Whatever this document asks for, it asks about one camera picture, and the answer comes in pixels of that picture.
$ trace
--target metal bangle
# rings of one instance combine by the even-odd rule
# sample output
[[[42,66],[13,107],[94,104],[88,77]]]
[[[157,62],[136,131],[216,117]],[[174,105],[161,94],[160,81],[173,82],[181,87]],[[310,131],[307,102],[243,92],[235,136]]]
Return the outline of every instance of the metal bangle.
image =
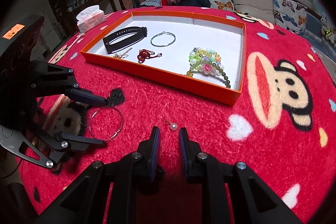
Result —
[[[169,34],[169,35],[172,35],[174,37],[174,41],[173,42],[170,42],[168,45],[155,45],[153,44],[152,40],[155,38],[155,37],[159,37],[160,35],[163,35],[163,34]],[[167,47],[167,46],[170,46],[172,45],[176,40],[176,37],[173,33],[171,32],[161,32],[161,33],[158,33],[157,35],[153,36],[152,39],[151,39],[151,44],[154,46],[154,47]]]
[[[102,107],[102,108],[98,109],[98,110],[92,115],[92,117],[91,117],[91,119],[90,119],[90,123],[89,123],[89,131],[90,131],[90,135],[91,135],[92,138],[95,138],[95,137],[92,135],[92,130],[91,130],[91,122],[92,122],[92,119],[93,119],[93,117],[94,117],[99,111],[101,111],[102,109],[105,109],[105,108],[113,108],[114,110],[116,110],[116,111],[118,112],[118,114],[120,115],[120,118],[121,118],[121,122],[120,122],[119,129],[118,129],[117,131],[115,131],[114,135],[111,136],[108,140],[105,140],[106,142],[108,142],[108,141],[111,141],[115,136],[117,136],[117,134],[121,131],[121,129],[122,129],[122,127],[123,127],[124,119],[123,119],[123,116],[122,116],[121,112],[120,112],[117,108],[115,108],[115,107],[113,107],[113,106],[105,106],[105,107]]]

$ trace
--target black smart band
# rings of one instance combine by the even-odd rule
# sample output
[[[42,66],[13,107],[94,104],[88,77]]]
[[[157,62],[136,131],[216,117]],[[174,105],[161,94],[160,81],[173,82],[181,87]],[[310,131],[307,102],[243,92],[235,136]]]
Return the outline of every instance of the black smart band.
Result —
[[[134,35],[125,38],[117,43],[111,44],[113,40],[117,38],[123,37],[125,35],[134,33]],[[124,48],[127,48],[140,40],[144,39],[147,36],[147,28],[146,27],[128,27],[121,30],[118,30],[107,37],[103,38],[103,42],[108,54],[116,53],[121,51]]]

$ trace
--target metal screw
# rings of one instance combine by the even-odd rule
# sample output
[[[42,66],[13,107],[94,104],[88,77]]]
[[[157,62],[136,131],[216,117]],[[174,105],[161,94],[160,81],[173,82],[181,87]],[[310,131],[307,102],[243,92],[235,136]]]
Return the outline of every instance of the metal screw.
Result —
[[[240,161],[240,162],[237,162],[237,167],[240,169],[240,170],[244,170],[246,168],[246,163]]]
[[[92,167],[96,168],[96,169],[101,167],[102,165],[103,165],[103,163],[100,160],[96,160],[92,163]]]
[[[138,159],[138,158],[140,158],[140,157],[141,157],[141,153],[140,153],[140,152],[135,151],[135,152],[132,153],[132,158],[134,158],[134,159]]]
[[[53,166],[54,166],[54,163],[51,160],[48,160],[47,161],[47,167],[51,169],[51,168],[53,168]]]
[[[67,148],[67,147],[68,147],[68,142],[67,142],[67,141],[63,141],[63,142],[61,143],[61,146],[62,146],[63,148]]]
[[[201,152],[197,154],[198,158],[201,160],[205,160],[208,157],[207,153]]]

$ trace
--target table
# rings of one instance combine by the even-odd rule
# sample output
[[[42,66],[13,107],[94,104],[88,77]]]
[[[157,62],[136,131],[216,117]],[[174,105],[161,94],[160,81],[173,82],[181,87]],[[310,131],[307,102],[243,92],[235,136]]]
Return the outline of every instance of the table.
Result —
[[[159,165],[165,178],[158,194],[138,195],[138,222],[200,223],[201,188],[187,185],[182,177],[178,130],[171,131],[168,120],[179,128],[186,127],[190,139],[218,160],[229,164],[246,162],[307,223],[328,192],[336,170],[332,123],[336,90],[319,56],[302,37],[244,15],[198,7],[162,10],[209,13],[246,23],[247,64],[242,95],[234,107],[228,107],[86,63],[80,50],[105,26],[132,10],[109,15],[106,22],[75,43],[58,65],[73,68],[80,86],[97,95],[107,97],[112,89],[120,87],[126,100],[117,108],[124,117],[124,127],[107,148],[76,154],[63,164],[59,175],[24,162],[20,167],[22,181],[37,212],[41,213],[90,163],[120,160],[149,138],[152,126],[158,126]],[[50,114],[60,104],[59,96],[52,96],[45,98],[41,107]],[[84,136],[90,136],[85,125],[94,111],[96,108],[88,109],[82,116]],[[95,136],[100,138],[108,137],[118,122],[114,115],[103,111],[95,121]],[[36,193],[39,202],[34,198]]]
[[[81,11],[83,11],[84,9],[93,6],[93,5],[97,5],[99,2],[101,2],[103,0],[88,0],[86,1],[84,4],[80,5],[80,7],[74,9],[71,13],[73,14],[74,17],[76,17]],[[112,6],[113,11],[117,11],[116,5],[114,4],[113,0],[109,0]]]

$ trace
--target tissue box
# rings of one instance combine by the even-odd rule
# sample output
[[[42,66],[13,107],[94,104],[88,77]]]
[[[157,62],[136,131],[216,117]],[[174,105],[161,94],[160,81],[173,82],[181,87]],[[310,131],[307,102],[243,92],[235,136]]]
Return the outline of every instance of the tissue box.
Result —
[[[106,21],[104,11],[99,10],[99,5],[84,9],[76,18],[78,19],[77,26],[81,33],[87,32]]]

